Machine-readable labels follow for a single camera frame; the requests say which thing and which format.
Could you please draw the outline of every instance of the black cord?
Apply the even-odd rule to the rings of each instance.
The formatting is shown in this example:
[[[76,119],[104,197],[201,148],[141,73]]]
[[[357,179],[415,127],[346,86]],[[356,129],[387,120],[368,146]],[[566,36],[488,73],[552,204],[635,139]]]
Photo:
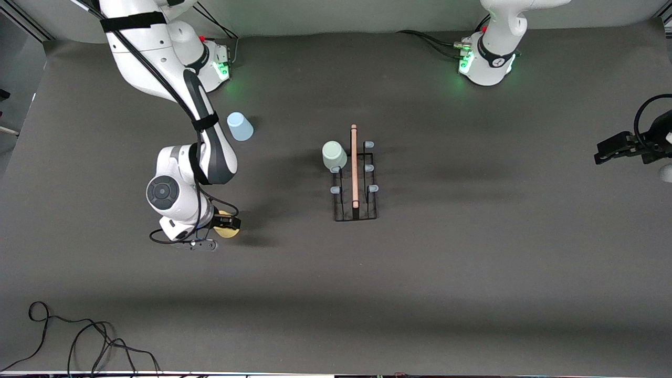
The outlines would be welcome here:
[[[639,107],[639,110],[637,110],[637,115],[635,115],[635,117],[634,117],[634,135],[635,135],[635,137],[637,137],[637,141],[642,146],[644,146],[644,148],[648,152],[650,152],[650,153],[652,153],[653,155],[656,155],[656,156],[664,157],[665,156],[664,153],[654,150],[653,147],[651,147],[649,144],[645,143],[644,142],[644,137],[642,137],[642,135],[639,132],[639,120],[642,118],[642,114],[644,114],[644,111],[646,110],[646,107],[649,106],[652,102],[654,102],[656,100],[659,100],[661,98],[672,98],[672,93],[664,93],[664,94],[659,94],[657,96],[653,96],[652,98],[645,101],[642,104],[641,107]]]
[[[206,235],[203,237],[198,237],[198,232],[194,234],[194,237],[196,238],[196,241],[204,241],[208,240],[208,235],[210,234],[210,228],[206,228]]]
[[[490,14],[488,13],[488,15],[483,17],[483,20],[481,20],[480,23],[478,23],[478,26],[476,27],[476,29],[474,29],[474,32],[479,32],[480,29],[483,27],[483,25],[485,25],[485,23],[488,22],[488,20],[490,20],[490,18],[491,18]]]
[[[442,46],[453,47],[453,44],[452,44],[451,42],[444,42],[444,41],[442,41],[442,40],[440,40],[440,39],[438,39],[438,38],[434,38],[433,36],[430,36],[430,35],[427,34],[427,33],[418,32],[417,30],[399,30],[397,33],[401,33],[401,34],[412,34],[412,35],[414,35],[414,36],[418,36],[418,37],[421,37],[421,38],[423,38],[423,39],[430,40],[430,41],[432,41],[432,42],[434,42],[434,43],[436,43],[436,44],[440,44],[440,45],[442,45]]]
[[[205,196],[208,197],[210,200],[213,200],[213,201],[215,201],[215,202],[219,202],[220,204],[224,204],[224,205],[226,205],[226,206],[228,206],[228,207],[231,207],[231,208],[233,209],[233,214],[232,214],[232,216],[234,216],[234,217],[238,217],[238,214],[241,213],[240,210],[238,210],[238,208],[237,208],[235,205],[230,204],[230,203],[228,203],[228,202],[226,202],[226,201],[222,201],[221,199],[219,199],[219,198],[217,198],[217,197],[211,196],[211,195],[209,195],[208,193],[206,193],[206,191],[203,190],[203,189],[201,189],[201,193],[205,194]]]
[[[33,310],[35,309],[35,306],[37,306],[37,305],[41,305],[44,308],[45,316],[43,318],[37,319],[33,316]],[[73,355],[74,355],[74,352],[75,352],[75,347],[77,345],[77,341],[79,339],[79,336],[84,331],[88,330],[89,328],[93,328],[103,337],[103,347],[102,347],[100,353],[98,354],[98,357],[96,358],[95,363],[93,364],[93,366],[91,368],[91,377],[92,378],[95,375],[96,368],[98,368],[98,365],[102,361],[105,354],[110,350],[110,348],[119,348],[119,349],[123,349],[126,352],[126,358],[128,359],[128,364],[130,365],[134,374],[137,374],[138,370],[136,369],[135,364],[133,363],[133,359],[130,356],[130,352],[143,353],[143,354],[149,355],[152,358],[152,362],[153,362],[154,368],[157,372],[157,376],[159,374],[159,371],[161,370],[161,368],[159,367],[159,363],[157,362],[157,359],[154,357],[154,355],[151,352],[147,352],[146,350],[131,348],[130,346],[126,345],[126,342],[121,338],[115,338],[115,339],[110,338],[110,336],[108,335],[108,329],[106,327],[106,325],[112,327],[112,324],[110,322],[95,322],[95,321],[93,321],[92,319],[89,319],[89,318],[71,320],[71,319],[66,319],[66,318],[58,316],[58,315],[51,315],[51,313],[49,312],[49,306],[47,306],[47,304],[45,302],[41,302],[41,301],[36,301],[36,302],[33,302],[33,303],[30,304],[30,306],[28,307],[28,318],[32,322],[36,322],[36,323],[44,322],[44,327],[42,328],[42,337],[40,339],[40,344],[38,345],[37,349],[35,349],[35,351],[30,356],[28,356],[26,358],[22,358],[18,361],[15,361],[15,362],[7,365],[4,369],[2,369],[0,371],[6,371],[6,370],[12,368],[14,365],[16,365],[18,363],[22,363],[22,362],[27,361],[27,360],[30,360],[31,358],[33,358],[37,355],[37,353],[42,349],[42,346],[44,346],[44,341],[46,339],[46,331],[47,331],[47,328],[49,326],[49,321],[51,319],[58,319],[62,322],[70,323],[70,324],[81,323],[81,322],[88,322],[89,323],[84,328],[79,330],[79,332],[77,332],[77,335],[75,336],[75,339],[73,340],[73,343],[70,345],[70,352],[68,353],[68,363],[67,363],[67,375],[68,375],[68,377],[72,377],[71,374],[70,374],[70,365],[71,365],[71,361],[73,359]]]
[[[443,56],[446,56],[448,58],[451,58],[451,59],[461,59],[461,57],[459,55],[449,54],[446,51],[443,51],[439,46],[435,45],[435,43],[436,43],[440,46],[444,46],[444,47],[450,46],[450,47],[452,47],[453,46],[452,43],[444,42],[442,40],[434,38],[433,36],[430,36],[429,34],[426,34],[426,33],[423,33],[423,32],[418,32],[418,31],[415,31],[415,30],[400,30],[397,33],[410,34],[410,35],[417,36],[420,39],[422,39],[423,41],[425,41],[430,47],[432,47],[439,54],[441,54]]]
[[[194,6],[194,9],[196,9],[196,11],[197,11],[198,13],[200,13],[200,14],[201,14],[203,17],[205,17],[208,21],[210,21],[210,22],[212,22],[213,24],[219,26],[219,27],[224,31],[224,33],[226,33],[226,35],[227,35],[229,38],[235,38],[235,39],[238,39],[238,36],[237,36],[234,32],[232,32],[232,31],[231,31],[230,29],[228,29],[228,28],[225,28],[222,24],[220,24],[219,22],[217,22],[217,20],[214,18],[214,16],[213,16],[212,14],[210,14],[210,12],[208,11],[208,9],[205,8],[205,7],[203,6],[203,4],[201,4],[200,1],[196,1],[196,5],[200,5],[201,8],[203,8],[203,10],[204,10],[208,15],[204,14],[200,9],[198,9],[196,6]]]

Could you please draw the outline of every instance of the green led light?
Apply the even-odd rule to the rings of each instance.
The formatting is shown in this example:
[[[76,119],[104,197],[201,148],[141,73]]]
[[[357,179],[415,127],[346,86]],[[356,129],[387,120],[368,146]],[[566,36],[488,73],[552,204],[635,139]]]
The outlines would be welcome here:
[[[228,79],[228,63],[212,62],[212,66],[215,68],[215,71],[217,71],[217,75],[220,79]]]
[[[471,68],[471,63],[474,62],[474,53],[470,51],[464,58],[462,58],[465,62],[463,62],[460,65],[460,72],[463,74],[467,74],[469,72],[469,69]]]

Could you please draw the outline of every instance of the gray table surface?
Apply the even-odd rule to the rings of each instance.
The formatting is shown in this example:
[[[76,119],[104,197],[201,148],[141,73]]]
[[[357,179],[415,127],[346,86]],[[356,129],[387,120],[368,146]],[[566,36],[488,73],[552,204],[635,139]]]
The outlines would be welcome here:
[[[592,157],[671,87],[660,20],[533,30],[490,88],[407,35],[243,39],[211,99],[256,133],[210,191],[244,230],[214,253],[147,239],[157,153],[195,139],[179,106],[130,87],[106,45],[46,49],[1,188],[2,365],[37,345],[42,300],[167,370],[672,375],[672,185],[662,162]],[[376,142],[381,218],[336,224],[319,149],[351,123]],[[78,329],[54,324],[16,369],[64,369]]]

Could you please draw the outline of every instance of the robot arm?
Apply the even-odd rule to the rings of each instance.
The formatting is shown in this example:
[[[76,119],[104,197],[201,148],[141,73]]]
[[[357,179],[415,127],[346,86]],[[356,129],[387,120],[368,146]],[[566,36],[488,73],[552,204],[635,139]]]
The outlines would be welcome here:
[[[639,131],[640,118],[644,110],[649,104],[661,98],[672,98],[672,94],[657,95],[645,101],[635,116],[633,133],[622,131],[598,143],[595,164],[600,165],[619,157],[639,155],[642,156],[644,164],[672,158],[672,110],[656,118],[648,131],[644,133]],[[669,173],[666,177],[668,178],[665,181],[672,181]]]
[[[180,59],[171,34],[189,31],[177,29],[163,19],[167,6],[163,0],[101,0],[102,13],[108,19],[129,20],[129,16],[154,17],[154,21],[120,30],[126,39],[155,67],[186,105],[202,143],[166,147],[157,158],[155,177],[147,186],[150,205],[163,218],[161,228],[171,240],[189,235],[195,228],[210,224],[214,207],[198,190],[199,184],[225,184],[238,170],[238,162],[229,145],[197,70]],[[175,16],[185,9],[174,9]],[[106,32],[114,60],[123,78],[135,88],[176,101],[113,32]]]
[[[460,73],[479,85],[498,84],[511,71],[515,49],[528,30],[522,14],[533,9],[549,9],[571,0],[480,0],[492,19],[487,31],[463,38],[476,48],[464,52]]]

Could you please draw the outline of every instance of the velcro strap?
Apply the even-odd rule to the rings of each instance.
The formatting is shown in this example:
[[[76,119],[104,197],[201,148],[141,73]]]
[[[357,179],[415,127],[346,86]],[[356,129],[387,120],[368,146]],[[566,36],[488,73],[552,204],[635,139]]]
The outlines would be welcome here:
[[[198,75],[198,73],[201,71],[201,68],[206,66],[208,58],[210,58],[210,50],[208,50],[206,44],[203,44],[203,54],[201,54],[201,57],[192,64],[186,65],[185,67],[193,69],[196,71],[196,75]]]
[[[126,29],[147,29],[151,28],[154,24],[165,23],[166,19],[163,17],[163,13],[158,11],[100,20],[100,25],[103,27],[105,33]]]
[[[492,68],[502,67],[506,62],[509,61],[509,59],[511,59],[511,57],[513,57],[513,54],[515,53],[515,50],[506,55],[497,55],[491,52],[485,48],[485,44],[483,43],[483,36],[478,39],[478,44],[476,47],[478,48],[480,55],[485,58],[486,61],[488,61],[488,64],[490,64],[490,67]]]
[[[198,157],[196,156],[197,148],[199,148],[198,143],[194,143],[193,145],[191,145],[191,147],[189,147],[189,164],[192,167],[194,178],[198,180],[199,184],[210,185],[210,182],[208,181],[206,174],[203,173],[201,165],[198,162]]]
[[[207,128],[213,127],[217,122],[219,122],[219,116],[217,115],[217,112],[215,112],[214,114],[211,114],[205,118],[192,121],[192,125],[194,126],[194,130],[203,131]]]

